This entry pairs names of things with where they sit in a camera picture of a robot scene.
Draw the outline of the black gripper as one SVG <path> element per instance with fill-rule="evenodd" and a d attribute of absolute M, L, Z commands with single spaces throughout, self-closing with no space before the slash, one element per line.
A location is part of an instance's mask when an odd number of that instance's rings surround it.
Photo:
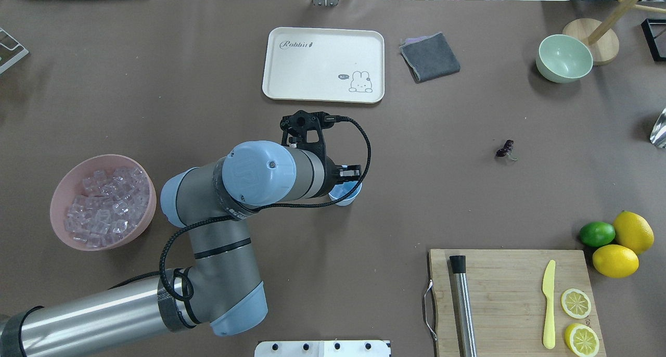
<path fill-rule="evenodd" d="M 361 165 L 337 165 L 327 156 L 324 163 L 322 196 L 330 193 L 333 187 L 339 183 L 359 181 L 360 176 Z"/>

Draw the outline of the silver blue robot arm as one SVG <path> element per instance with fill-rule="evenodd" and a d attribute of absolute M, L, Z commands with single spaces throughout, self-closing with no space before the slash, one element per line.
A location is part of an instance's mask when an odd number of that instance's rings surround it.
<path fill-rule="evenodd" d="M 298 208 L 337 184 L 360 185 L 359 165 L 336 165 L 322 145 L 238 144 L 214 163 L 172 177 L 162 212 L 179 227 L 156 273 L 2 326 L 2 356 L 83 356 L 208 323 L 217 336 L 251 329 L 268 312 L 247 218 Z"/>

